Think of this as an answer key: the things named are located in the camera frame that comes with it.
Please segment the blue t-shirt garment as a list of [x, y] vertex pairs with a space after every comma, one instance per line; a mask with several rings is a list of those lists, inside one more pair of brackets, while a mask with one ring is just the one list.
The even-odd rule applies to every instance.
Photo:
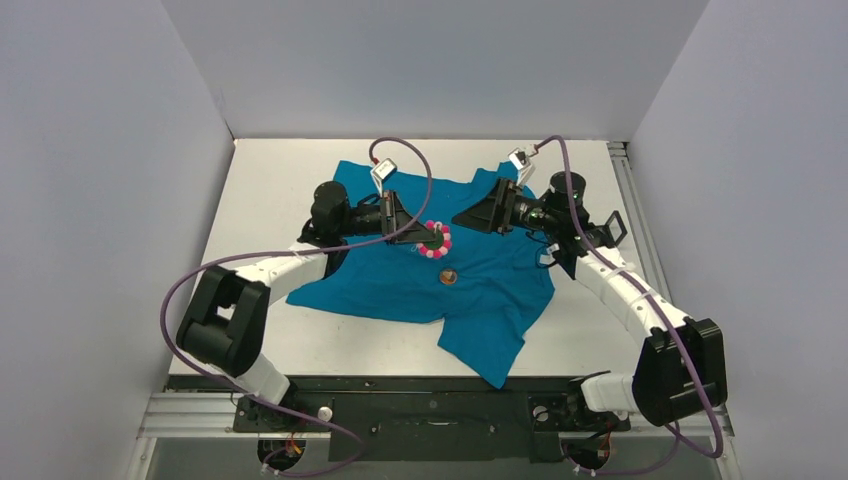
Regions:
[[[476, 170], [471, 181], [397, 173], [389, 181], [411, 212], [427, 208], [421, 220], [451, 227], [453, 245], [441, 259], [428, 259], [415, 245], [383, 242], [348, 252], [326, 280], [305, 285], [287, 303], [336, 314], [406, 323], [443, 323], [440, 348], [454, 355], [490, 385], [499, 388], [525, 344], [524, 335], [543, 314], [555, 289], [540, 267], [541, 244], [522, 233], [488, 235], [454, 225], [454, 215], [483, 197], [498, 178], [513, 179], [508, 162]], [[457, 271], [444, 285], [439, 273]]]

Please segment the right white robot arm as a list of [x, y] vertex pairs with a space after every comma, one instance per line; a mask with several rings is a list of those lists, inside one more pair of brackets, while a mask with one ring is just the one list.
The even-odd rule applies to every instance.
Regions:
[[602, 372], [576, 381], [564, 400], [566, 418], [588, 427], [603, 413], [638, 413], [655, 426], [724, 404], [728, 398], [723, 334], [711, 319], [695, 320], [673, 306], [623, 259], [619, 212], [597, 225], [583, 205], [585, 179], [552, 175], [539, 198], [500, 177], [478, 202], [456, 214], [457, 226], [506, 235], [541, 233], [555, 265], [591, 291], [641, 351], [634, 373]]

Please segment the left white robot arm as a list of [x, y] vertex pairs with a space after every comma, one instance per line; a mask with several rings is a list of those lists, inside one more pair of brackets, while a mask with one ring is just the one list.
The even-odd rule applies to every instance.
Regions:
[[334, 275], [347, 257], [347, 238], [378, 234], [389, 244], [417, 244], [441, 239], [442, 230], [415, 220], [394, 191], [352, 205], [341, 183], [322, 183], [294, 255], [235, 269], [216, 265], [202, 274], [177, 331], [177, 347], [263, 399], [258, 413], [272, 429], [291, 427], [299, 406], [286, 395], [291, 382], [262, 353], [269, 307]]

